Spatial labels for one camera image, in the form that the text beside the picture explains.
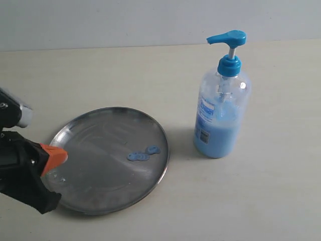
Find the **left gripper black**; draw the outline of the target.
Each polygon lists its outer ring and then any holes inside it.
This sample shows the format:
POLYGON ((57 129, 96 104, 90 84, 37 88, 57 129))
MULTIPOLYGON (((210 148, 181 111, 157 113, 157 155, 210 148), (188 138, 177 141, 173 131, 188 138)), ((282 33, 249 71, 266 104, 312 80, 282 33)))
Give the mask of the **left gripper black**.
POLYGON ((1 132, 1 193, 26 204, 40 214, 55 210, 61 194, 49 191, 41 177, 65 163, 62 148, 27 140, 17 132, 1 132))

